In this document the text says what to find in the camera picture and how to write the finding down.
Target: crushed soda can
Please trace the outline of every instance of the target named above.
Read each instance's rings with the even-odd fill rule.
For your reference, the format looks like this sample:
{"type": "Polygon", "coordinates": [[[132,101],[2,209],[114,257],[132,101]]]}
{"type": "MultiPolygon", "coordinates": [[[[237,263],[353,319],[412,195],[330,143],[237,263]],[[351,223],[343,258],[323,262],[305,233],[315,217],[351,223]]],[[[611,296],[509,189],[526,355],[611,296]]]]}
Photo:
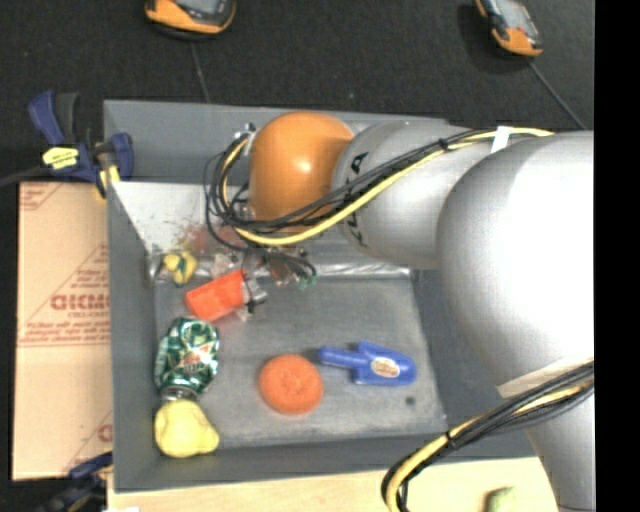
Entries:
{"type": "Polygon", "coordinates": [[[197,400],[218,373],[218,330],[209,322],[180,317],[160,341],[153,371],[163,399],[197,400]]]}

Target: yellow toy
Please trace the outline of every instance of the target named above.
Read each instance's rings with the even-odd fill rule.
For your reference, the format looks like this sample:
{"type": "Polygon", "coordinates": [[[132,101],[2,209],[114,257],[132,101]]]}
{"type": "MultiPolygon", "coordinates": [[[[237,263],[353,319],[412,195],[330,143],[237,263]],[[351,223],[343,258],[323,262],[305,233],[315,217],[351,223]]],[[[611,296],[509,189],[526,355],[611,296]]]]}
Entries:
{"type": "Polygon", "coordinates": [[[188,251],[182,251],[180,254],[167,254],[162,263],[171,272],[173,282],[178,286],[188,283],[198,268],[198,260],[188,251]]]}
{"type": "Polygon", "coordinates": [[[169,457],[186,458],[213,452],[220,443],[216,429],[193,400],[165,402],[156,414],[154,435],[169,457]]]}

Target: black cable on floor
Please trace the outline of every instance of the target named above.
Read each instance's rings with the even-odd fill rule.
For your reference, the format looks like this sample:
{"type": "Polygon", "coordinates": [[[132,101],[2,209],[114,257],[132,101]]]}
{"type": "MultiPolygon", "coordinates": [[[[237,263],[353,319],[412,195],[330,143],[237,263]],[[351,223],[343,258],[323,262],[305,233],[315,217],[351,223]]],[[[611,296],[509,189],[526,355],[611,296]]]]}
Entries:
{"type": "Polygon", "coordinates": [[[2,176],[0,178],[0,188],[6,187],[7,185],[15,185],[20,181],[27,180],[29,178],[43,178],[45,176],[49,176],[49,171],[47,169],[43,169],[42,167],[32,167],[31,169],[9,174],[8,176],[2,176]]]}
{"type": "Polygon", "coordinates": [[[198,51],[196,49],[196,43],[191,41],[191,57],[193,58],[193,64],[196,67],[196,74],[198,75],[198,81],[200,82],[200,88],[207,103],[211,103],[211,97],[209,96],[209,90],[207,89],[207,83],[204,79],[204,73],[202,72],[202,66],[200,65],[200,59],[198,58],[198,51]]]}
{"type": "Polygon", "coordinates": [[[571,119],[573,119],[573,122],[576,123],[580,128],[582,128],[583,130],[588,130],[589,128],[587,128],[587,125],[584,124],[580,118],[575,114],[575,112],[573,112],[573,110],[571,110],[571,108],[569,107],[569,105],[567,105],[563,99],[560,97],[560,95],[556,92],[556,90],[551,86],[551,84],[547,81],[547,79],[544,77],[544,75],[540,72],[540,70],[538,69],[538,67],[533,63],[533,61],[531,59],[526,59],[527,60],[527,64],[529,64],[529,67],[531,68],[531,71],[533,71],[533,73],[538,77],[538,80],[540,80],[540,82],[542,82],[542,85],[544,85],[547,90],[551,93],[551,96],[553,96],[553,98],[559,103],[559,105],[564,109],[564,111],[569,114],[569,116],[571,117],[571,119]]]}

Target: green object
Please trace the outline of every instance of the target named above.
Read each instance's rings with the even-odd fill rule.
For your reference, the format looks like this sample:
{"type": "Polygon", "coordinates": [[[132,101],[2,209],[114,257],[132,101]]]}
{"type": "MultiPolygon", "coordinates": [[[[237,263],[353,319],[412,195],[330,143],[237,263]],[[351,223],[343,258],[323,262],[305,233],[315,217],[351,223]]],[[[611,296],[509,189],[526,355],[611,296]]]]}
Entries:
{"type": "Polygon", "coordinates": [[[518,493],[513,487],[492,491],[484,512],[518,512],[518,493]]]}
{"type": "Polygon", "coordinates": [[[160,341],[153,377],[163,398],[197,399],[218,373],[218,330],[209,322],[180,317],[160,341]]]}
{"type": "Polygon", "coordinates": [[[302,277],[297,283],[299,290],[306,290],[307,288],[311,288],[315,286],[318,282],[318,278],[316,276],[302,277]]]}

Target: blue plastic tool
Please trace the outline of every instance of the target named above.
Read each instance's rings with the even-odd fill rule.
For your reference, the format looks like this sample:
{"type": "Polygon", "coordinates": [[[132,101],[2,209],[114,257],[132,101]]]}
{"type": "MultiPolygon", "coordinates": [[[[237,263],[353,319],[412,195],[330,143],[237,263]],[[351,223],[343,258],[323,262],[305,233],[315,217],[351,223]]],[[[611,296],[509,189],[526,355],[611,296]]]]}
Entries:
{"type": "Polygon", "coordinates": [[[76,512],[89,501],[104,504],[105,481],[97,472],[113,464],[112,452],[98,455],[74,467],[67,475],[71,485],[56,494],[47,503],[36,507],[33,512],[76,512]]]}
{"type": "Polygon", "coordinates": [[[99,153],[113,154],[117,161],[119,179],[130,179],[133,174],[131,139],[126,133],[116,133],[98,148],[89,148],[86,144],[79,143],[73,133],[76,98],[76,93],[56,97],[53,91],[45,91],[29,102],[29,116],[51,148],[69,147],[75,150],[65,154],[60,165],[50,167],[50,174],[65,180],[89,181],[104,195],[101,178],[103,169],[96,157],[99,153]]]}
{"type": "Polygon", "coordinates": [[[356,384],[407,386],[416,380],[416,365],[409,356],[361,341],[355,351],[325,346],[318,350],[322,364],[351,369],[356,384]]]}

